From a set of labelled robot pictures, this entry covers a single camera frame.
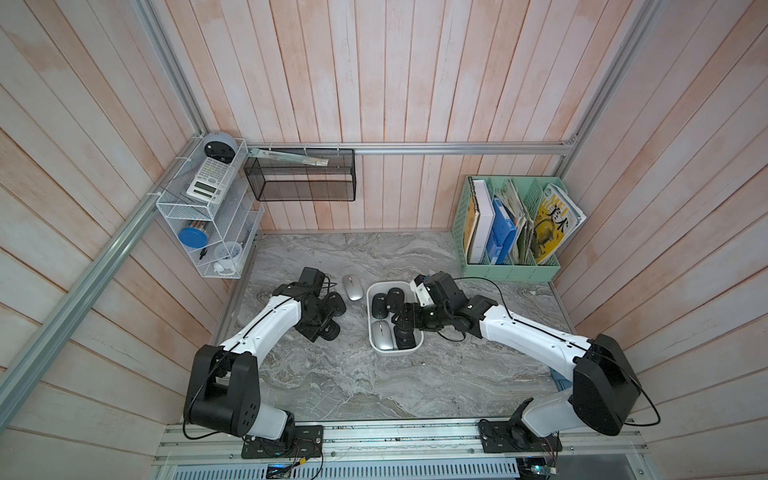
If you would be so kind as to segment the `silver mouse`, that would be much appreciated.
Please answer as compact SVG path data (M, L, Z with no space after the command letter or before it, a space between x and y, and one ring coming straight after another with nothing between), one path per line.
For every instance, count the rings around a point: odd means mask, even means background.
M342 278L342 285L350 301L359 301L365 295L365 290L357 275L345 275Z
M392 351L396 348L390 324L386 320L371 324L371 340L373 346L380 351Z

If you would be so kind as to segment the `black mouse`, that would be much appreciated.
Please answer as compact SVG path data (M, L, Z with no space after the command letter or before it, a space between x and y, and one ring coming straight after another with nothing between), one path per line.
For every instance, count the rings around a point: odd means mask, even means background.
M326 341L333 341L338 337L340 331L340 325L336 321L330 320L321 330L320 337Z
M394 327L395 342L399 350L411 350L417 346L415 327L412 322L401 319Z
M339 317L346 313L346 304L338 292L331 292L325 298L325 303L331 311L333 317Z
M377 293L373 296L370 304L371 317L377 320L385 320L389 316L389 310L387 307L387 295L385 293Z
M386 307L392 314L399 313L405 303L404 291L401 288L391 288L386 294Z

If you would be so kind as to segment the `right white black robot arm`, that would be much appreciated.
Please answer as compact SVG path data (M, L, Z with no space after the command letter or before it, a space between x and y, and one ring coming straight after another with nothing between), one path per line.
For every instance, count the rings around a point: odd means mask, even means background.
M503 298L467 296L446 272L419 275L407 293L385 296L398 347L411 347L416 331L451 327L463 336L499 343L558 372L570 387L545 398L529 398L496 436L516 450L534 449L557 433L588 427L616 436L642 385L618 342L600 334L587 338L566 333L513 313Z

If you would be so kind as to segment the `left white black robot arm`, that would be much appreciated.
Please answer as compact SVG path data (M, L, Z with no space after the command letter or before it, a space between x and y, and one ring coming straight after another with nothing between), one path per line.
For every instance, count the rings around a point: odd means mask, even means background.
M335 319L346 306L333 286L325 273L306 267L298 281L278 286L242 330L219 345L200 347L193 359L182 424L245 440L292 443L294 416L262 403L259 368L291 330L311 342L338 337Z

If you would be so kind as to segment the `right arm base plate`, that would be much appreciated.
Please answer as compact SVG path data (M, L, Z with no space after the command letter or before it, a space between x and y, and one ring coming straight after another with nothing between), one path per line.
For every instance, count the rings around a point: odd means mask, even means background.
M562 443L557 435L537 437L522 424L508 420L490 421L481 419L477 423L484 453L559 453Z

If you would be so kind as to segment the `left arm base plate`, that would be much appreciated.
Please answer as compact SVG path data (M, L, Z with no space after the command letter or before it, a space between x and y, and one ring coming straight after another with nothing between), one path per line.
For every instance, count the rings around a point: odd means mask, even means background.
M245 460L310 459L322 456L324 427L322 425L294 426L277 440L247 437L241 451Z

